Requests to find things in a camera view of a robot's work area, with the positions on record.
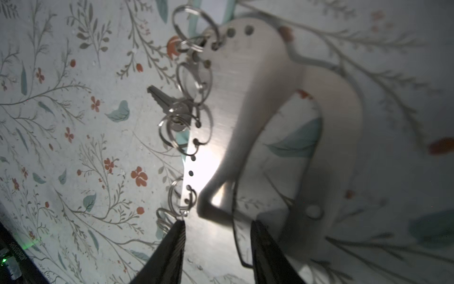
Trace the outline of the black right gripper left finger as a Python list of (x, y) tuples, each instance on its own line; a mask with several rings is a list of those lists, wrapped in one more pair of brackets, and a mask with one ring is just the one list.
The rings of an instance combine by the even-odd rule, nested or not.
[(185, 242), (185, 222), (176, 221), (130, 284), (180, 284)]

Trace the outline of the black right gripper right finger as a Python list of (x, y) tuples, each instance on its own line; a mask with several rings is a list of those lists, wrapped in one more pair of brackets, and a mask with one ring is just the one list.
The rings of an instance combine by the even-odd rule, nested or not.
[(305, 284), (259, 220), (251, 223), (251, 248), (255, 283)]

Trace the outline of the silver metal carabiner key holder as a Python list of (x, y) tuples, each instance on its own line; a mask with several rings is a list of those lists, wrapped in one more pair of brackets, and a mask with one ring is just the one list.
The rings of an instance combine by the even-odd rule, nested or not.
[(263, 20), (240, 18), (217, 25), (207, 13), (181, 5), (175, 14), (202, 17), (209, 27), (197, 42), (175, 31), (201, 63), (192, 67), (202, 99), (177, 86), (192, 106), (183, 188), (189, 203), (185, 251), (210, 276), (251, 281), (252, 267), (236, 240), (235, 199), (253, 146), (277, 111), (297, 89), (312, 95), (322, 115), (322, 132), (303, 174), (295, 206), (284, 224), (284, 241), (296, 258), (319, 246), (341, 205), (357, 159), (363, 129), (362, 103), (341, 76), (318, 65), (292, 61), (278, 31)]

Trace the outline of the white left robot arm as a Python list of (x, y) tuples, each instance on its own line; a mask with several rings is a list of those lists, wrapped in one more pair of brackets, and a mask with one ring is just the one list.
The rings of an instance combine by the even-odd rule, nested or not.
[(1, 224), (1, 283), (49, 284), (34, 262)]

